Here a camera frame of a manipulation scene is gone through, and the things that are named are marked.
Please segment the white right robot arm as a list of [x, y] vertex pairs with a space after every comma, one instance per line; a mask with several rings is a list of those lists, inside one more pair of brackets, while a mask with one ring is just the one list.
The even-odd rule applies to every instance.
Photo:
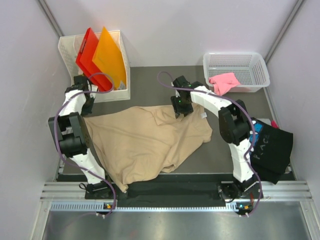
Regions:
[[229, 145], [233, 177], [238, 181], [233, 185], [233, 192], [237, 197], [245, 198], [252, 191], [248, 180], [254, 175], [248, 165], [252, 121], [245, 104], [241, 100], [231, 101], [219, 96], [198, 81], [190, 83], [184, 76], [176, 78], [171, 86], [175, 89], [175, 95], [170, 99], [176, 118], [193, 113], [196, 104], [218, 118], [219, 133]]

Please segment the beige t shirt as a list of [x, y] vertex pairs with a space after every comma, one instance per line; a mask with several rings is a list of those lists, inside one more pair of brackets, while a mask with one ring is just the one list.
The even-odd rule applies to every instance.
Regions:
[[132, 183], [173, 172], [211, 141], [204, 108], [192, 107], [188, 116], [176, 117], [171, 105], [158, 105], [84, 119], [99, 161], [123, 193]]

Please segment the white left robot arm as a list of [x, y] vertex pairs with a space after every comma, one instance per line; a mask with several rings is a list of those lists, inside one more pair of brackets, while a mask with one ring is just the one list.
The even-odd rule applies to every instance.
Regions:
[[58, 117], [48, 119], [48, 125], [61, 154], [72, 160], [71, 165], [79, 167], [86, 176], [87, 185], [80, 187], [106, 199], [113, 194], [114, 187], [105, 181], [105, 170], [93, 155], [95, 149], [84, 120], [84, 116], [92, 112], [98, 87], [84, 75], [74, 76], [73, 80], [74, 84], [65, 90], [63, 109]]

